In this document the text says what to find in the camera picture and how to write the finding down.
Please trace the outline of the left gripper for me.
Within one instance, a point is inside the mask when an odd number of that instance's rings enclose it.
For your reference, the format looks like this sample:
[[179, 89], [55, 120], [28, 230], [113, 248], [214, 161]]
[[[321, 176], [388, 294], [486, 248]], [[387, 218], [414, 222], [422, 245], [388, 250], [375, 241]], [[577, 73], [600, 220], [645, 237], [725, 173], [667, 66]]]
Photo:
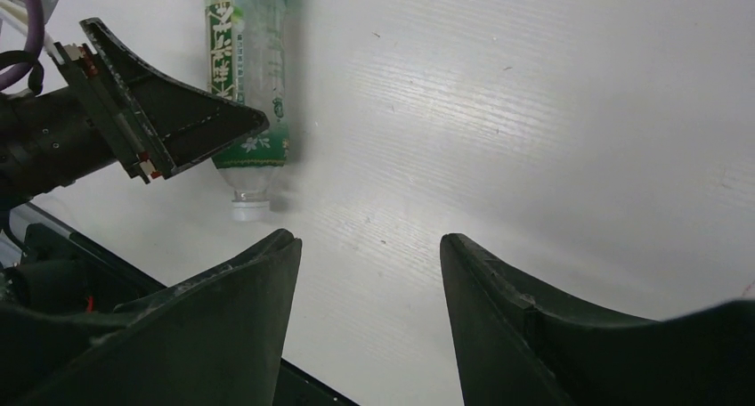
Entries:
[[123, 44], [99, 18], [79, 22], [94, 52], [73, 47], [44, 93], [45, 70], [23, 50], [2, 68], [29, 68], [24, 93], [1, 96], [1, 198], [31, 200], [113, 163], [146, 183], [168, 179], [270, 126], [261, 111], [178, 81]]

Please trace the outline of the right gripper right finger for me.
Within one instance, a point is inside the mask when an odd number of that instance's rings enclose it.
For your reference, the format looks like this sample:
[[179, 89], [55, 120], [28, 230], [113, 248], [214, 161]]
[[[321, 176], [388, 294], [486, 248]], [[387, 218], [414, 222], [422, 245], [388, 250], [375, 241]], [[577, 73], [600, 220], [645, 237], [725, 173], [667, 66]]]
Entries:
[[751, 405], [754, 303], [654, 321], [573, 296], [468, 236], [440, 242], [467, 405]]

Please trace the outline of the green label bottle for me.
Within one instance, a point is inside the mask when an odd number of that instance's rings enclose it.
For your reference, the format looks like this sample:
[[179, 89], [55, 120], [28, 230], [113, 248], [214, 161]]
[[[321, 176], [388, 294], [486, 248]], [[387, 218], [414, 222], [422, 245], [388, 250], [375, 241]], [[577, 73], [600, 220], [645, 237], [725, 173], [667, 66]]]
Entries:
[[288, 0], [204, 0], [207, 89], [262, 111], [269, 121], [260, 134], [240, 139], [213, 162], [233, 189], [237, 222], [271, 213], [273, 181], [287, 162], [284, 23]]

